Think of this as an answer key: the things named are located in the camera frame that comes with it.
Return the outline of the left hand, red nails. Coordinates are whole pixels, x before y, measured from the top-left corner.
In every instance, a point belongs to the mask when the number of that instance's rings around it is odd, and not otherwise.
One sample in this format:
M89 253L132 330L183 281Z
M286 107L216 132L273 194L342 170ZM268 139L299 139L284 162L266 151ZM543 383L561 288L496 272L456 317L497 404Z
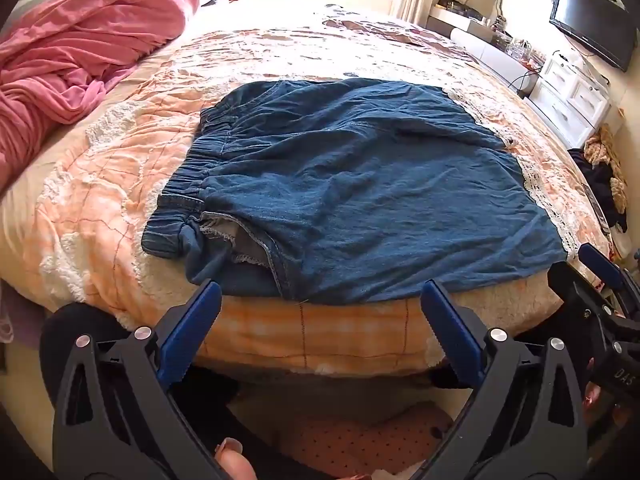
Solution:
M225 438L216 447L215 460L233 480L256 480L253 466L243 455L242 444Z

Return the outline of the right hand, red nails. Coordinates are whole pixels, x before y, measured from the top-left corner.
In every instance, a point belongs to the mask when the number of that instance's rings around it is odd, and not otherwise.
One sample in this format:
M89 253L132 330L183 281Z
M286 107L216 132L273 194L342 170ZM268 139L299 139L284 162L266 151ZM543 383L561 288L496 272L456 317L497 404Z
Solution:
M582 408L594 434L620 431L634 418L639 403L639 373L627 363L591 358L586 368Z

